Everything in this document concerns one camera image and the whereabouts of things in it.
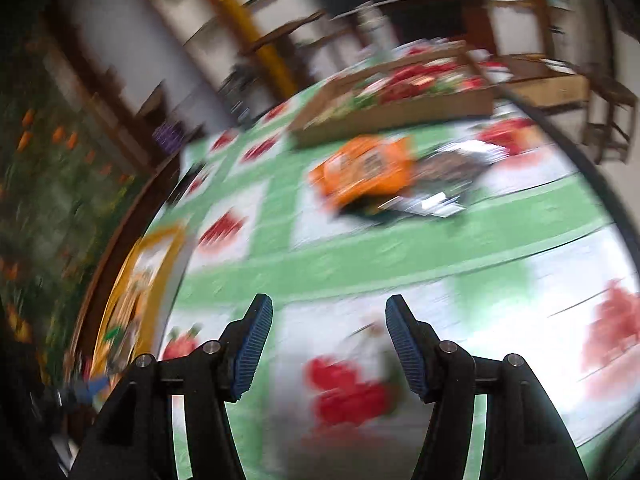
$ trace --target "white wall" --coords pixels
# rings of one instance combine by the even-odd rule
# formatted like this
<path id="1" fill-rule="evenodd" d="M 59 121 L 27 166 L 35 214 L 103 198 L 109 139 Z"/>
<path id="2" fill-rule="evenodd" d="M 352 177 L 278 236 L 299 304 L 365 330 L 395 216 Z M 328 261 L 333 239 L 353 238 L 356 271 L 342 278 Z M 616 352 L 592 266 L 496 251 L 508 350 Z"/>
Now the white wall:
<path id="1" fill-rule="evenodd" d="M 113 66 L 124 83 L 123 101 L 136 112 L 164 81 L 168 105 L 193 128 L 209 133 L 232 125 L 218 95 L 145 0 L 62 0 L 90 57 L 105 71 Z"/>

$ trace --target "open cardboard box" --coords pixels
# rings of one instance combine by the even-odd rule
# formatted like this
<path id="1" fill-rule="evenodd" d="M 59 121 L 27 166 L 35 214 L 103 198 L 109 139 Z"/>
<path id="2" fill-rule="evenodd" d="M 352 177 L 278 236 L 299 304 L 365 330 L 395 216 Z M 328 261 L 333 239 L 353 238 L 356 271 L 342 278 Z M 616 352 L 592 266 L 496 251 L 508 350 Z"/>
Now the open cardboard box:
<path id="1" fill-rule="evenodd" d="M 336 97 L 348 92 L 360 81 L 378 72 L 392 72 L 403 66 L 427 63 L 442 57 L 457 58 L 460 64 L 468 65 L 474 74 L 485 79 L 481 70 L 468 55 L 464 41 L 456 41 L 431 52 L 407 56 L 337 77 L 322 86 L 289 125 L 295 147 L 311 148 L 334 140 L 351 139 L 359 134 L 374 134 L 379 130 L 399 128 L 409 124 L 492 115 L 494 88 L 485 79 L 485 88 L 455 94 L 421 95 L 402 99 L 364 110 L 355 110 L 344 117 L 307 126 L 313 118 L 330 106 Z"/>

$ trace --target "blue object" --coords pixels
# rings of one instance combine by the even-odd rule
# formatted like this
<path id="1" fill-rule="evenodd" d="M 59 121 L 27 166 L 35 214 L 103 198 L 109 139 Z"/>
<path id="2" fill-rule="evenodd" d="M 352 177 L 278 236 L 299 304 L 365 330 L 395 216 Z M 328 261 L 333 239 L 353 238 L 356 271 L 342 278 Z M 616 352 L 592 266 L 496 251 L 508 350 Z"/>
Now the blue object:
<path id="1" fill-rule="evenodd" d="M 394 298 L 392 296 L 386 300 L 386 328 L 389 330 L 391 341 L 396 348 L 409 388 L 422 399 L 429 392 L 424 358 L 409 331 L 409 327 L 402 318 Z"/>
<path id="2" fill-rule="evenodd" d="M 234 364 L 234 382 L 231 385 L 231 393 L 239 399 L 240 396 L 249 389 L 254 380 L 255 369 L 262 354 L 264 343 L 267 341 L 271 321 L 273 320 L 273 304 L 271 298 L 261 294 L 261 302 L 258 305 L 258 312 L 251 322 L 242 345 L 236 354 Z"/>

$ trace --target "green and white tablecloth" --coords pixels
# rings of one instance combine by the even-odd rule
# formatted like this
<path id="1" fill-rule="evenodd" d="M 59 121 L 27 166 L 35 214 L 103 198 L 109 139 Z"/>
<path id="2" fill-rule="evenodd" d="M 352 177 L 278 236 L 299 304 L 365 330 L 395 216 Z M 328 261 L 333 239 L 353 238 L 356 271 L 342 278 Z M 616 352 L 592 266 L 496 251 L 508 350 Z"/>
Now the green and white tablecloth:
<path id="1" fill-rule="evenodd" d="M 206 160 L 203 186 L 167 210 L 151 229 L 188 222 L 200 235 L 225 213 L 242 219 L 238 236 L 217 253 L 196 249 L 166 327 L 203 328 L 219 337 L 257 292 L 271 296 L 271 334 L 249 392 L 228 404 L 232 432 L 249 479 L 410 478 L 431 407 L 406 392 L 391 416 L 359 428 L 318 428 L 317 392 L 304 380 L 321 354 L 358 362 L 380 377 L 388 335 L 358 344 L 348 336 L 383 322 L 386 298 L 402 294 L 415 317 L 471 354 L 525 357 L 555 402 L 588 469 L 640 392 L 632 347 L 611 365 L 584 369 L 582 348 L 609 280 L 636 292 L 637 277 L 611 218 L 583 177 L 550 140 L 520 164 L 499 164 L 478 184 L 473 205 L 449 219 L 410 218 L 380 227 L 334 218 L 306 174 L 339 144 L 290 151 L 286 126 L 318 86 L 282 113 L 210 152 L 215 138 L 191 145 L 189 164 Z M 517 110 L 503 104 L 499 112 Z M 404 128 L 416 152 L 471 136 L 479 121 Z M 267 140 L 270 149 L 242 162 Z M 615 384 L 602 388 L 603 381 Z M 190 476 L 181 399 L 174 399 L 178 474 Z M 477 478 L 486 399 L 476 419 L 465 478 Z"/>

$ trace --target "transparent plastic wrapper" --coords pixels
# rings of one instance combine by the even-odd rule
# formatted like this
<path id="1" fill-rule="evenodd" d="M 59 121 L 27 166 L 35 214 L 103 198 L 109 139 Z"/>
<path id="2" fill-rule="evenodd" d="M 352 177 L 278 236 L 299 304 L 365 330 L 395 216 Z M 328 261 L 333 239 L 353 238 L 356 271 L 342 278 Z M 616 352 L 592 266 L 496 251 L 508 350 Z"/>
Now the transparent plastic wrapper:
<path id="1" fill-rule="evenodd" d="M 446 218 L 465 209 L 475 180 L 507 156 L 506 148 L 477 139 L 443 144 L 416 161 L 414 183 L 406 192 L 378 207 Z"/>

